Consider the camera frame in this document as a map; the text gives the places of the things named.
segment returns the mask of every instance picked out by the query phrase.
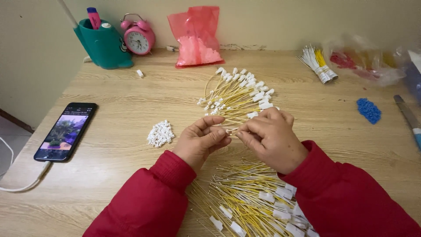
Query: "wooden table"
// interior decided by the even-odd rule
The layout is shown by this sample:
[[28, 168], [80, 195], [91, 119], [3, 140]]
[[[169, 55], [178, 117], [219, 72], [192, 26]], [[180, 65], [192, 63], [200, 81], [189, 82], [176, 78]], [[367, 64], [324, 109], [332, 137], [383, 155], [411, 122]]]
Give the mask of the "wooden table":
[[[392, 96], [401, 94], [417, 115], [421, 110], [402, 85], [378, 88], [344, 76], [322, 85], [295, 52], [224, 51], [222, 56], [225, 68], [246, 68], [275, 89], [273, 103], [295, 116], [294, 131], [301, 140], [312, 139], [333, 160], [365, 169], [421, 223], [420, 152]], [[155, 50], [134, 58], [130, 69], [82, 66], [0, 185], [18, 188], [36, 178], [43, 164], [32, 157], [68, 103], [95, 102], [99, 110], [70, 162], [53, 164], [33, 190], [0, 192], [0, 236], [81, 236], [137, 169], [152, 166], [165, 149], [173, 148], [174, 143], [160, 149], [148, 145], [151, 127], [167, 119], [177, 136], [203, 116], [196, 102], [216, 69], [178, 70], [176, 58], [176, 53]], [[355, 101], [361, 97], [382, 110], [376, 125], [358, 113]], [[200, 176], [208, 178], [216, 164], [242, 156], [252, 154], [234, 140], [208, 159]], [[195, 219], [188, 211], [179, 236], [212, 236]]]

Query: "charging cable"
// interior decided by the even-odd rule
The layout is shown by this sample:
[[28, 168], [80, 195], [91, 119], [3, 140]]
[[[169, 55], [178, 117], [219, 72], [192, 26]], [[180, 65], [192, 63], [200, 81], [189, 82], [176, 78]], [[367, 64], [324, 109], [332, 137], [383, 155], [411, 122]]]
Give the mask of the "charging cable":
[[[10, 160], [10, 166], [12, 166], [12, 164], [13, 164], [13, 157], [14, 157], [13, 150], [9, 146], [9, 144], [7, 144], [5, 140], [3, 140], [3, 138], [0, 137], [0, 140], [2, 140], [4, 142], [4, 144], [9, 148], [9, 150], [12, 152], [12, 159]], [[37, 179], [34, 182], [32, 182], [31, 184], [27, 185], [26, 187], [23, 187], [23, 188], [20, 188], [20, 189], [5, 189], [5, 188], [0, 187], [0, 190], [1, 191], [6, 191], [6, 192], [22, 192], [22, 191], [31, 189], [31, 188], [33, 188], [35, 185], [37, 185], [40, 182], [42, 176], [48, 170], [48, 167], [50, 167], [50, 165], [51, 165], [51, 161], [45, 162], [45, 164], [43, 166], [43, 169], [42, 169], [41, 173], [38, 175]]]

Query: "hand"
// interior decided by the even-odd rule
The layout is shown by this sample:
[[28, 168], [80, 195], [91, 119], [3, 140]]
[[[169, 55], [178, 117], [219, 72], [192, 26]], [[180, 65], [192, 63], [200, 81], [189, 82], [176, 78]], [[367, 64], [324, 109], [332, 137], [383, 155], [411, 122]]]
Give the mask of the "hand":
[[173, 153], [184, 160], [196, 173], [209, 154], [231, 143], [222, 127], [213, 127], [225, 120], [221, 116], [205, 116], [188, 126], [180, 135]]
[[272, 107], [243, 123], [236, 135], [261, 161], [287, 175], [308, 154], [308, 150], [292, 131], [293, 124], [292, 115]]

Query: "person's left hand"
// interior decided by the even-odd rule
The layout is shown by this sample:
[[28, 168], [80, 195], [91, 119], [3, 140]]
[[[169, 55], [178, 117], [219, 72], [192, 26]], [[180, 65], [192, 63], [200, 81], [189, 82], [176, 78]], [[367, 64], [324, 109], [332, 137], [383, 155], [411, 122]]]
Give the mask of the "person's left hand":
[[212, 126], [224, 120], [221, 116], [205, 116], [197, 120], [183, 130], [172, 152], [197, 174], [209, 154], [231, 143], [224, 128]]

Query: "wall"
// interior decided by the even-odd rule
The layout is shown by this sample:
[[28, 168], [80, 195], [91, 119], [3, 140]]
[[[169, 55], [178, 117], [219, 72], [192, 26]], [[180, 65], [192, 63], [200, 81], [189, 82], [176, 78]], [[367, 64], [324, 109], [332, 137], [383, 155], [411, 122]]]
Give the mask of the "wall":
[[[148, 19], [157, 47], [177, 45], [166, 16], [192, 5], [221, 7], [223, 48], [296, 50], [341, 32], [368, 36], [385, 47], [415, 41], [421, 1], [382, 0], [65, 0], [77, 20], [96, 7], [119, 25], [125, 13]], [[86, 55], [54, 0], [0, 1], [0, 108], [36, 127]]]

